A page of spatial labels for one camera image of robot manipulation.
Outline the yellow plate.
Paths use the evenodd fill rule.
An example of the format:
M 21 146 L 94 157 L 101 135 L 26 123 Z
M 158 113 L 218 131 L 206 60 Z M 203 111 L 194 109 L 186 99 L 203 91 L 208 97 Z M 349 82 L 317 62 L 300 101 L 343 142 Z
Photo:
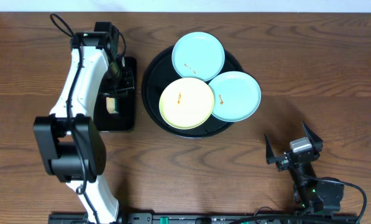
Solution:
M 202 125 L 212 114 L 214 94 L 204 81 L 180 78 L 162 92 L 159 112 L 163 120 L 177 129 L 193 129 Z

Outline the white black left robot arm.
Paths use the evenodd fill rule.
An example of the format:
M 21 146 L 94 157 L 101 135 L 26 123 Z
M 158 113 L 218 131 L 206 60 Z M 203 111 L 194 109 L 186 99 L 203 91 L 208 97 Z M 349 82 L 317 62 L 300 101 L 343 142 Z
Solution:
M 135 125 L 137 62 L 119 51 L 123 35 L 110 22 L 91 32 L 71 33 L 71 67 L 48 116 L 38 116 L 34 133 L 46 172 L 69 186 L 84 215 L 51 215 L 50 223 L 122 223 L 120 204 L 104 170 L 102 132 L 131 131 Z

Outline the light blue plate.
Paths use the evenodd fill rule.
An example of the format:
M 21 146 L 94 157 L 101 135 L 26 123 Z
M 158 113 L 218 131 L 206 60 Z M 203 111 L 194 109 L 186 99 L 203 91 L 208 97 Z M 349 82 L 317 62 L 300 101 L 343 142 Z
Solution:
M 254 114 L 262 94 L 257 81 L 247 73 L 230 71 L 217 75 L 209 82 L 214 94 L 212 115 L 226 122 L 238 122 Z
M 222 43 L 206 32 L 192 32 L 181 37 L 172 51 L 172 65 L 182 78 L 210 81 L 222 70 L 225 51 Z

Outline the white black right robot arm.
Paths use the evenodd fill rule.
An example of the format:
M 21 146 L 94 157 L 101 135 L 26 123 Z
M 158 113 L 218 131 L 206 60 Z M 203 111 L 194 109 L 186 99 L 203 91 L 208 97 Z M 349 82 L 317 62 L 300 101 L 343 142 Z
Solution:
M 331 216 L 341 210 L 344 184 L 338 179 L 319 179 L 312 162 L 320 157 L 323 140 L 302 123 L 305 137 L 290 142 L 290 150 L 276 157 L 265 135 L 267 164 L 275 164 L 279 172 L 287 170 L 292 178 L 295 201 L 308 213 Z

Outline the yellow green scrub sponge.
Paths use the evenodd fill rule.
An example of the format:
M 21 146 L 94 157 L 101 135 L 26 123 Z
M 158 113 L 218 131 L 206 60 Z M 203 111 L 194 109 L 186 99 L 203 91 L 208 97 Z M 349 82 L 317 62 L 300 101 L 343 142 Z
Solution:
M 110 97 L 106 98 L 106 109 L 107 109 L 109 114 L 118 113 L 115 98 L 110 98 Z

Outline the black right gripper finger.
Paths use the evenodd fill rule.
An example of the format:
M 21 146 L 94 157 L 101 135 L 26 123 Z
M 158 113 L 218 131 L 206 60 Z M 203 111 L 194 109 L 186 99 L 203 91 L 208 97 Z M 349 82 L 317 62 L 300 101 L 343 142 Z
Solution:
M 266 150 L 265 150 L 266 162 L 267 162 L 267 164 L 276 163 L 276 157 L 273 153 L 272 146 L 270 144 L 268 135 L 264 134 L 264 138 L 265 138 L 265 145 L 266 145 Z
M 321 152 L 323 149 L 323 140 L 317 134 L 315 134 L 304 121 L 302 121 L 302 127 L 306 137 L 309 139 L 312 145 L 312 148 Z

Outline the light blue plate top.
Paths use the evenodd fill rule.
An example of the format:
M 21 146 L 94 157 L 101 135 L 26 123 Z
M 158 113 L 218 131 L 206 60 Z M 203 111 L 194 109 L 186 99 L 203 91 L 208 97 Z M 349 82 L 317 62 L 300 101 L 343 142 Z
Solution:
M 206 32 L 192 32 L 181 37 L 172 51 L 172 65 L 182 78 L 210 81 L 222 70 L 225 51 L 222 43 Z

